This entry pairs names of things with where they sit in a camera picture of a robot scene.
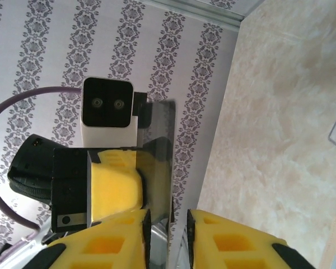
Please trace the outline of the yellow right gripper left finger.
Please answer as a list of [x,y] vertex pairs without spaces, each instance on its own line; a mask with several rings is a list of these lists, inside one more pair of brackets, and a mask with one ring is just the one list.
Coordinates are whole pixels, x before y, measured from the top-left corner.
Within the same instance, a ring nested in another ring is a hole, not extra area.
[[149,268],[150,210],[113,215],[58,239],[25,268]]

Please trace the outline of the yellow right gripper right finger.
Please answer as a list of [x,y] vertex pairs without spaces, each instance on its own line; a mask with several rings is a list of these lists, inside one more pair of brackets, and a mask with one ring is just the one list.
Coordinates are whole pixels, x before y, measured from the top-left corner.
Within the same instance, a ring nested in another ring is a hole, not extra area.
[[188,210],[190,268],[313,268],[285,240],[203,210]]

